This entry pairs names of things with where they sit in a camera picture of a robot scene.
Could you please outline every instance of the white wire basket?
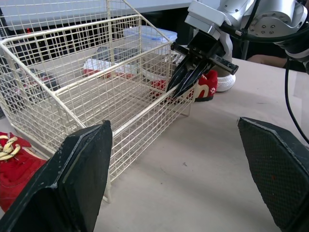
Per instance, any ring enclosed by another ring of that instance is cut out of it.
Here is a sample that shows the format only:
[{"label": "white wire basket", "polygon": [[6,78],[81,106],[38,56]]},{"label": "white wire basket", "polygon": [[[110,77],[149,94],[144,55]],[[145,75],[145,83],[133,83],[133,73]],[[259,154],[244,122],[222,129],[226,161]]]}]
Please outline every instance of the white wire basket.
[{"label": "white wire basket", "polygon": [[[51,153],[67,135],[110,120],[113,181],[185,114],[193,90],[177,100],[175,88],[166,93],[178,63],[170,41],[125,0],[51,2],[25,4],[15,24],[25,33],[0,43],[7,60],[1,107],[14,128]],[[145,26],[147,36],[163,39],[145,40]]]}]

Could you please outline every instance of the plastic container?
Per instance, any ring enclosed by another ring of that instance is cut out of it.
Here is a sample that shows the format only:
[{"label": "plastic container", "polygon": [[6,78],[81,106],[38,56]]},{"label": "plastic container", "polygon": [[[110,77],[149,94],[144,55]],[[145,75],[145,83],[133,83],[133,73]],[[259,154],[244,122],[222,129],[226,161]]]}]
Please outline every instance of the plastic container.
[{"label": "plastic container", "polygon": [[[139,32],[141,29],[141,40],[143,41],[151,41],[151,42],[159,42],[159,43],[166,43],[167,40],[158,33],[154,28],[149,26],[141,26],[141,27],[134,27],[124,30],[124,36],[137,36],[139,37]],[[158,29],[162,32],[166,37],[169,38],[171,41],[176,41],[177,33],[169,30]]]},{"label": "plastic container", "polygon": [[[161,31],[171,41],[173,42],[176,41],[177,39],[176,32],[163,29],[158,30]],[[143,51],[148,51],[150,49],[160,46],[161,44],[168,42],[167,39],[165,39],[158,31],[149,26],[140,26],[125,29],[124,37],[128,40],[127,43],[131,44],[132,47],[136,47],[136,44],[139,43],[141,38],[141,48]],[[162,48],[155,51],[155,54],[158,55],[166,55],[167,53],[168,50],[166,48]]]},{"label": "plastic container", "polygon": [[[157,29],[162,32],[169,40],[176,41],[177,33],[164,29]],[[138,47],[141,40],[142,52],[151,50],[164,43],[167,43],[167,39],[164,38],[156,29],[149,26],[133,27],[124,30],[124,37],[127,40],[126,43],[132,47]],[[142,74],[147,79],[164,80],[166,73],[163,71],[166,68],[166,55],[170,52],[166,46],[156,49],[155,51],[145,55],[143,58],[143,70]]]}]

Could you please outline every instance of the beige table surface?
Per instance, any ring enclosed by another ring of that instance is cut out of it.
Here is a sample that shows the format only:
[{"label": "beige table surface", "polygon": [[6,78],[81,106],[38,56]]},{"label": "beige table surface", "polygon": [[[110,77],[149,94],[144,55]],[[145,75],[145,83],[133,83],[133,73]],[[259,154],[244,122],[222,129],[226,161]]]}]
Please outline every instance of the beige table surface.
[{"label": "beige table surface", "polygon": [[[240,68],[230,91],[195,103],[113,183],[96,232],[280,231],[251,177],[237,119],[265,120],[299,137],[285,106],[284,70],[234,63]],[[307,78],[290,72],[290,101],[302,125]],[[6,119],[0,126],[11,129]]]}]

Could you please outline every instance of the red sneaker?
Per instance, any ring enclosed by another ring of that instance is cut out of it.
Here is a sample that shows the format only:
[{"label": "red sneaker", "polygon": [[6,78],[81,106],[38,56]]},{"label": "red sneaker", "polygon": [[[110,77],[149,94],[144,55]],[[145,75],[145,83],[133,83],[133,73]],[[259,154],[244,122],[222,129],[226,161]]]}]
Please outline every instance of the red sneaker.
[{"label": "red sneaker", "polygon": [[35,172],[46,163],[30,151],[31,144],[0,132],[0,207],[6,212]]},{"label": "red sneaker", "polygon": [[213,99],[218,86],[218,73],[217,71],[210,70],[207,75],[202,75],[198,81],[198,87],[195,91],[198,93],[196,102],[207,102]]},{"label": "red sneaker", "polygon": [[[166,81],[152,81],[151,86],[155,89],[165,91],[166,89]],[[218,73],[217,71],[210,70],[208,74],[202,75],[198,81],[198,87],[195,91],[197,91],[198,97],[195,99],[195,102],[207,102],[213,99],[214,94],[217,91],[218,86]],[[162,93],[151,90],[150,92],[153,98],[158,98]],[[173,103],[179,103],[179,100],[172,101]]]}]

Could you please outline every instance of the white shoe sole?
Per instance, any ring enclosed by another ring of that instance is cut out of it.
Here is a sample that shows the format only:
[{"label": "white shoe sole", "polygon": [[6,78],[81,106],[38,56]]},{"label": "white shoe sole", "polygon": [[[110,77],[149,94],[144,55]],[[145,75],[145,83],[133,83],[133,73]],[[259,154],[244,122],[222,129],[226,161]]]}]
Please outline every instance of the white shoe sole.
[{"label": "white shoe sole", "polygon": [[235,75],[228,75],[225,77],[218,77],[218,87],[217,92],[228,91],[235,84],[236,77]]}]

